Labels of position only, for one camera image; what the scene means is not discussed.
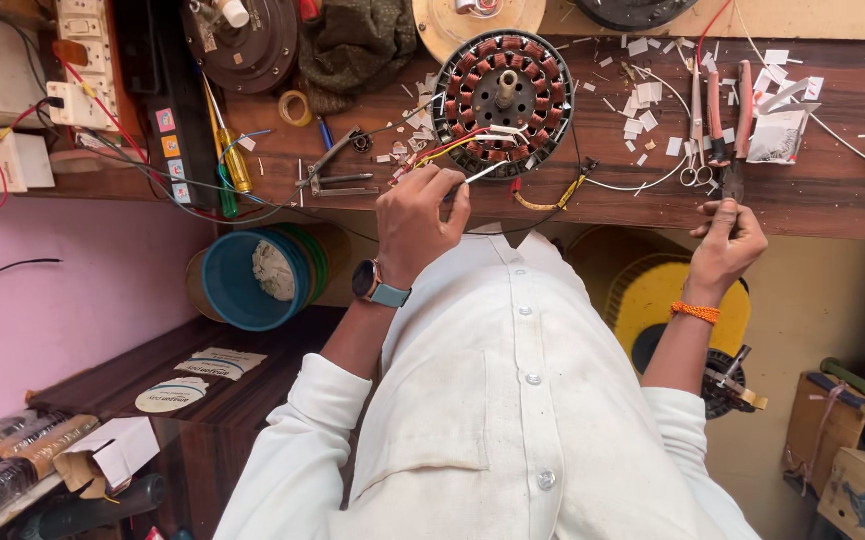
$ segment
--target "white shirt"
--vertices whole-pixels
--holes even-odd
[[[216,539],[759,538],[706,472],[703,400],[640,388],[536,232],[516,250],[466,234],[426,268],[382,371],[349,508],[339,469],[372,383],[308,354]]]

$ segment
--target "watch strap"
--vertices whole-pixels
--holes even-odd
[[[410,299],[411,294],[413,294],[413,289],[400,290],[385,283],[379,283],[369,300],[376,304],[398,309],[406,304],[406,300]]]

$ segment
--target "tape roll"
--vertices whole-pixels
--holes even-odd
[[[295,120],[292,116],[290,116],[290,104],[293,103],[296,99],[303,102],[303,107],[306,109],[303,111],[303,117]],[[279,116],[282,117],[282,120],[285,121],[286,124],[290,126],[295,126],[297,128],[301,128],[306,124],[309,124],[313,121],[313,112],[310,110],[310,100],[306,97],[306,94],[298,91],[298,90],[290,90],[282,94],[282,97],[279,98]]]

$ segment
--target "wall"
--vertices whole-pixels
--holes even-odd
[[[0,417],[49,387],[197,315],[189,259],[212,224],[156,202],[11,196],[0,211]]]

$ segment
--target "hand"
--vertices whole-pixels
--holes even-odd
[[[378,257],[382,280],[409,289],[439,256],[460,244],[472,206],[463,173],[427,165],[399,180],[399,186],[378,198]],[[461,184],[449,221],[439,220],[439,204]]]
[[[769,241],[752,210],[733,199],[706,202],[698,212],[713,219],[689,232],[694,239],[703,240],[692,254],[682,301],[717,308],[729,288],[766,251]]]

